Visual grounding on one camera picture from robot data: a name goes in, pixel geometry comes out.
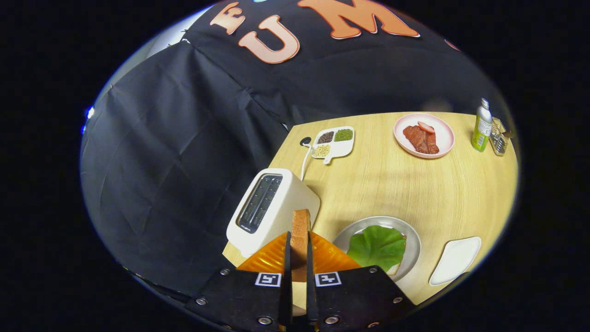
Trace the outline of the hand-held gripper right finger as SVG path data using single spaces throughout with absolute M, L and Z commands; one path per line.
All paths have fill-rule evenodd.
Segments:
M 379 332 L 418 306 L 377 265 L 315 273 L 312 232 L 307 248 L 307 319 L 310 332 Z

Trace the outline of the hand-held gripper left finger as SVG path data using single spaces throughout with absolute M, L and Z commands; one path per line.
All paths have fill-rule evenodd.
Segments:
M 184 309 L 223 331 L 286 331 L 293 321 L 291 233 L 277 239 L 283 245 L 281 273 L 218 269 Z

